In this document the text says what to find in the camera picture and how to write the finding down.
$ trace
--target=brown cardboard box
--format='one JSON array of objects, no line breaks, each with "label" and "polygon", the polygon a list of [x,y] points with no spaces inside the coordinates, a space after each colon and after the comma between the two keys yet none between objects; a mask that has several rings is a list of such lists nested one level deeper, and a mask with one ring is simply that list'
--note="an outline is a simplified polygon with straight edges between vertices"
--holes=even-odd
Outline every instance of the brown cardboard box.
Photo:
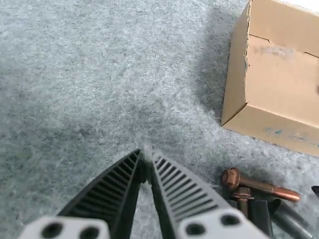
[{"label": "brown cardboard box", "polygon": [[221,123],[319,156],[319,16],[248,2],[233,31]]}]

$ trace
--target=hex bolt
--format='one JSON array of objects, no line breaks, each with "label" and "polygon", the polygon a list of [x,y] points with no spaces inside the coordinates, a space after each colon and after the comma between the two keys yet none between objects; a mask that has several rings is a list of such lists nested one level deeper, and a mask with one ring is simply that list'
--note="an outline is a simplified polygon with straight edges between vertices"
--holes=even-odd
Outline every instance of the hex bolt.
[{"label": "hex bolt", "polygon": [[222,184],[227,186],[230,190],[235,190],[238,186],[243,186],[261,192],[271,194],[277,198],[289,200],[291,202],[297,202],[300,200],[300,194],[281,187],[276,187],[271,184],[257,182],[255,180],[246,178],[240,174],[237,168],[226,169],[222,173]]},{"label": "hex bolt", "polygon": [[237,201],[239,210],[248,218],[248,200],[254,199],[251,196],[249,188],[238,187],[237,190],[233,193],[232,198]]}]

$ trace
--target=gray carpet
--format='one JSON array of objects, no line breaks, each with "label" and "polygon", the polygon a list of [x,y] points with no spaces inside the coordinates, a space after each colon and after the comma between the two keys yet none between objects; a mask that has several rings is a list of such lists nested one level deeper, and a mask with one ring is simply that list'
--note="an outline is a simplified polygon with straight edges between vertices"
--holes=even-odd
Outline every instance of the gray carpet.
[{"label": "gray carpet", "polygon": [[[319,228],[319,159],[220,127],[245,0],[0,2],[0,238],[54,215],[130,151],[154,145],[220,192],[222,169],[296,190]],[[150,188],[132,236],[161,238]],[[276,238],[289,238],[277,227]]]}]

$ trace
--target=bolt head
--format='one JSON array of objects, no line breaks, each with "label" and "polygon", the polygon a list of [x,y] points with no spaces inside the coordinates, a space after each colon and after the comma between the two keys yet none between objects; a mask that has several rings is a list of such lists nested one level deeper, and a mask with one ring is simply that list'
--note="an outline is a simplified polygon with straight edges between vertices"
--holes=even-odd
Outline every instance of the bolt head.
[{"label": "bolt head", "polygon": [[230,168],[223,171],[221,176],[222,185],[234,190],[238,187],[240,175],[237,168]]}]

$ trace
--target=box flap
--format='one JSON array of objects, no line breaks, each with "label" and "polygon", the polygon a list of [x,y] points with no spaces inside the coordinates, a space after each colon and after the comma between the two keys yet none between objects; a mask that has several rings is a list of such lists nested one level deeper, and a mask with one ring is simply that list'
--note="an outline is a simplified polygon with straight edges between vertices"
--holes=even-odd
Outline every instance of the box flap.
[{"label": "box flap", "polygon": [[250,3],[235,25],[228,63],[228,73],[223,103],[221,124],[224,125],[246,104],[245,101],[245,74],[247,70],[247,40]]},{"label": "box flap", "polygon": [[249,34],[319,57],[319,16],[275,0],[253,0]]}]

